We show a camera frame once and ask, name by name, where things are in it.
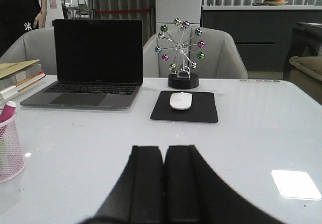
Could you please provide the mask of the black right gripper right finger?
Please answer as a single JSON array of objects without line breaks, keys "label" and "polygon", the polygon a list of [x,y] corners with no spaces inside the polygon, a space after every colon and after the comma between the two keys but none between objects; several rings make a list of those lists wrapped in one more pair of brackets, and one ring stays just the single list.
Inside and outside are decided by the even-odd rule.
[{"label": "black right gripper right finger", "polygon": [[166,223],[279,223],[229,187],[194,145],[173,145],[165,159]]}]

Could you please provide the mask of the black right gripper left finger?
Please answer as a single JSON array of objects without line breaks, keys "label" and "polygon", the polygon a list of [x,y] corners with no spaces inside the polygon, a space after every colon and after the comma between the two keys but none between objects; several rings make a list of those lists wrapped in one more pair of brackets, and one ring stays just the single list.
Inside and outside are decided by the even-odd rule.
[{"label": "black right gripper left finger", "polygon": [[162,223],[163,159],[157,146],[133,146],[117,183],[85,223]]}]

